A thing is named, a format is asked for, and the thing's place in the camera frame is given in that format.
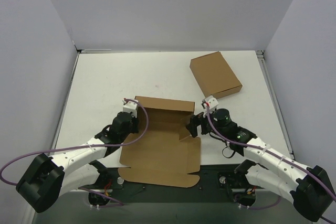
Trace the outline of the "cardboard box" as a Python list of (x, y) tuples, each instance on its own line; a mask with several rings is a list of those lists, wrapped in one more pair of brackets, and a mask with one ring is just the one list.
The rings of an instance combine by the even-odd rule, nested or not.
[(186, 125), (194, 114), (192, 101), (135, 97), (139, 133), (125, 140), (119, 175), (128, 182), (190, 188), (200, 177), (201, 139)]
[(191, 59), (190, 69), (204, 97), (220, 99), (242, 89), (242, 83), (219, 51)]

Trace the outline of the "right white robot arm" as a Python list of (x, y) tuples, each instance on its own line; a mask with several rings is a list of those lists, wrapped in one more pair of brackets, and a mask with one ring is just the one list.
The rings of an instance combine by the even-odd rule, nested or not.
[(335, 191), (327, 172), (311, 168), (276, 151), (255, 133), (231, 120), (227, 109), (207, 108), (190, 116), (186, 128), (192, 137), (214, 133), (234, 153), (245, 158), (237, 167), (249, 184), (267, 189), (291, 202), (298, 213), (317, 222), (335, 201)]

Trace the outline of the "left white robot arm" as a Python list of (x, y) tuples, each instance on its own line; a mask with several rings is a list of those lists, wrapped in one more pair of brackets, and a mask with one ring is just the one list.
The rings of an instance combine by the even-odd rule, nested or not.
[(59, 196), (78, 187), (106, 185), (108, 175), (96, 169), (98, 160), (119, 149), (129, 134), (138, 133), (134, 112), (120, 112), (101, 132), (79, 149), (36, 156), (16, 185), (18, 193), (37, 213), (50, 208)]

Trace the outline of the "folded closed cardboard box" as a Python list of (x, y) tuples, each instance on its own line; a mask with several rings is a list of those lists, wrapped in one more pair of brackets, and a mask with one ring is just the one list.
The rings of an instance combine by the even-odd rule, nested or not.
[(190, 69), (204, 97), (220, 99), (242, 89), (242, 83), (219, 51), (191, 59)]

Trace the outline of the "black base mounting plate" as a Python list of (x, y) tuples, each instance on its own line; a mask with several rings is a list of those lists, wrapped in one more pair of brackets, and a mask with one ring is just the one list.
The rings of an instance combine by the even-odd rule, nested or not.
[(107, 193), (123, 203), (225, 203), (252, 205), (256, 189), (235, 172), (237, 164), (202, 165), (196, 172), (200, 179), (189, 188), (128, 182), (117, 168), (108, 168), (98, 179), (84, 188)]

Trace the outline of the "aluminium frame rail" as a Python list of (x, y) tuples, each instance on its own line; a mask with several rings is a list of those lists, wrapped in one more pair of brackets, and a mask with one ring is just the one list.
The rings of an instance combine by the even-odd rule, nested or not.
[(311, 177), (307, 175), (308, 166), (292, 159), (293, 153), (291, 144), (277, 99), (268, 79), (263, 53), (262, 51), (252, 51), (251, 53), (260, 64), (260, 72), (264, 76), (263, 83), (268, 89), (269, 100), (272, 104), (271, 106), (267, 106), (267, 103), (264, 102), (263, 109), (269, 108), (271, 110), (272, 118), (270, 118), (269, 121), (276, 123), (277, 126), (273, 129), (264, 124), (264, 129), (270, 133), (275, 133), (276, 136), (268, 134), (264, 137), (263, 135), (259, 135), (257, 138), (252, 138), (251, 141), (249, 141), (250, 144), (257, 146), (257, 149), (250, 147), (244, 149), (246, 157), (253, 159), (267, 168), (266, 171), (257, 169), (253, 175), (249, 176), (249, 180), (282, 197), (289, 195), (291, 198), (295, 193), (303, 191), (305, 182), (311, 180)]

